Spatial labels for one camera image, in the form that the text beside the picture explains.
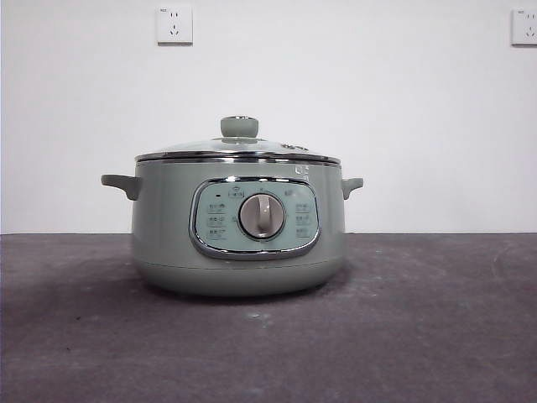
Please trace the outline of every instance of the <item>glass lid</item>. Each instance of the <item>glass lid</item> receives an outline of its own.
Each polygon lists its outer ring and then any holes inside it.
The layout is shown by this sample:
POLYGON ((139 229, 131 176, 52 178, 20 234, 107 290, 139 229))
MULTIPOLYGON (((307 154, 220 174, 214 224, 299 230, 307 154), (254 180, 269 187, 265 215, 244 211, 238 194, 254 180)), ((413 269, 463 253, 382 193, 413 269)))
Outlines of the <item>glass lid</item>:
POLYGON ((337 158, 310 151, 306 147, 258 139, 259 123, 248 116, 230 116, 220 121, 222 137, 206 141, 177 144, 151 154, 142 154, 136 161, 247 158, 268 160, 321 161, 340 164, 337 158))

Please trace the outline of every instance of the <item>lid knob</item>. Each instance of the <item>lid knob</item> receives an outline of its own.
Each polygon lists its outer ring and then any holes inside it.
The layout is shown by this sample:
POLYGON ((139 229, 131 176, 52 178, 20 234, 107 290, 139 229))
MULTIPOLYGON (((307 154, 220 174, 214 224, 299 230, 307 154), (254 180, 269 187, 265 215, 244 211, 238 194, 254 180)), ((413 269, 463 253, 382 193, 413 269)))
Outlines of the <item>lid knob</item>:
POLYGON ((220 130, 224 137, 256 137, 259 122, 248 116, 229 116, 220 121, 220 130))

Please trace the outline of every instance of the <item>control panel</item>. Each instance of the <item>control panel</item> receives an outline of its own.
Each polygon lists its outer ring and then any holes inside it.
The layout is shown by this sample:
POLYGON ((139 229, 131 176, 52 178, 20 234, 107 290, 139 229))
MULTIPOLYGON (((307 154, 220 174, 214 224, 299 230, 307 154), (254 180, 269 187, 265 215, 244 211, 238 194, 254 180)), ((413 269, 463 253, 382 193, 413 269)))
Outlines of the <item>control panel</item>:
POLYGON ((282 259, 305 254, 321 226, 315 192, 296 179, 235 177, 201 184, 190 212, 190 238, 221 259, 282 259))

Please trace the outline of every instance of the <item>cooker base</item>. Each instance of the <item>cooker base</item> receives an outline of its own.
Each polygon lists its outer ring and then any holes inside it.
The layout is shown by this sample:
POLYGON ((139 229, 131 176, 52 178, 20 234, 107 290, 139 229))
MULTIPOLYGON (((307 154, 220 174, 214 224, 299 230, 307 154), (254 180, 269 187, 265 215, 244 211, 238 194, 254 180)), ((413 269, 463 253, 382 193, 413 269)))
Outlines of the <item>cooker base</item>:
POLYGON ((343 265, 343 257, 314 264, 265 269, 199 269, 135 260, 139 274, 166 290, 201 296, 266 296, 324 283, 343 265))

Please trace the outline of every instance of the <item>cooker body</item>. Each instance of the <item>cooker body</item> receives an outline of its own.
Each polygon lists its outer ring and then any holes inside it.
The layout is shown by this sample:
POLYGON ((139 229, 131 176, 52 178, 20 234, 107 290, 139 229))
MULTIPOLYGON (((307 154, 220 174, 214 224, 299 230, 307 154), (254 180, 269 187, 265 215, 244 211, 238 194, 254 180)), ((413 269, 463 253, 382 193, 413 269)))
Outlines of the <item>cooker body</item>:
MULTIPOLYGON (((231 158, 149 160, 137 163, 136 177, 140 183, 133 204, 133 258, 141 276, 153 284, 211 296, 275 294, 323 283, 342 265, 344 191, 339 165, 231 158), (311 189, 319 226, 307 248, 271 254, 214 253, 203 248, 193 227, 201 189, 208 183, 242 178, 248 183, 296 181, 311 189)), ((295 216, 287 211, 285 219, 295 216)))

